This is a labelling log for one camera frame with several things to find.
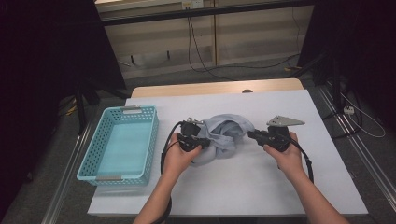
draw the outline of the gray basket handle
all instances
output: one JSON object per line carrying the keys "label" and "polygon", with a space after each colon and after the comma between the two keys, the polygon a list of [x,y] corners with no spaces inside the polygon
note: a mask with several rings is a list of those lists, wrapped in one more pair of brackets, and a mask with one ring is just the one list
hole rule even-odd
{"label": "gray basket handle", "polygon": [[121,175],[99,175],[95,178],[96,181],[120,181]]}
{"label": "gray basket handle", "polygon": [[130,114],[140,114],[140,113],[142,113],[142,107],[140,105],[121,106],[120,110],[124,114],[125,114],[125,112],[129,112]]}

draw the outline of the cloth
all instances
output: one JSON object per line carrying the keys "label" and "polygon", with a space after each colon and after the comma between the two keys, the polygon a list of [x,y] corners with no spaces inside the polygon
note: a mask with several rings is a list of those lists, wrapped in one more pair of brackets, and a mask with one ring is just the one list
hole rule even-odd
{"label": "cloth", "polygon": [[200,124],[199,138],[210,139],[210,146],[201,151],[192,165],[202,165],[214,159],[230,158],[236,151],[235,140],[248,131],[254,131],[253,124],[242,116],[234,114],[216,115]]}

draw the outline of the white tabletop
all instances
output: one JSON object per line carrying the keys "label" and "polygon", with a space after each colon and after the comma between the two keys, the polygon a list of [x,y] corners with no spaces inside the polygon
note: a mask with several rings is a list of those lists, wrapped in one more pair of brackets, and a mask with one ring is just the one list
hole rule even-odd
{"label": "white tabletop", "polygon": [[[316,186],[341,214],[368,213],[305,90],[132,98],[126,105],[156,105],[158,110],[160,125],[150,182],[146,187],[97,187],[88,211],[91,215],[138,214],[160,176],[160,156],[172,127],[187,117],[210,119],[226,113],[241,115],[260,130],[266,130],[265,123],[276,115],[305,121],[305,125],[292,126],[290,130],[297,133],[300,145],[313,162]],[[277,169],[275,160],[247,136],[230,159],[189,167],[178,180],[172,200],[174,217],[304,214],[294,188]]]}

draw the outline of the teal basket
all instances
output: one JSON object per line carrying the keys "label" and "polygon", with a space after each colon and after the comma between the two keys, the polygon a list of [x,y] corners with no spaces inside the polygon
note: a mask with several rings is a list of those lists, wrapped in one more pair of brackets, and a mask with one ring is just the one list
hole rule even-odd
{"label": "teal basket", "polygon": [[154,105],[107,108],[77,174],[95,186],[147,185],[158,130]]}

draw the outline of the forearm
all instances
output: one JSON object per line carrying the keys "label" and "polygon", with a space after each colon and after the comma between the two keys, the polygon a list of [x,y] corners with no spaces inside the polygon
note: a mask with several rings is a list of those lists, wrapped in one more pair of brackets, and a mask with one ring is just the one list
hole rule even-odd
{"label": "forearm", "polygon": [[152,223],[166,210],[178,175],[162,175],[134,223]]}
{"label": "forearm", "polygon": [[306,175],[298,175],[291,178],[290,182],[295,187],[311,223],[348,223]]}

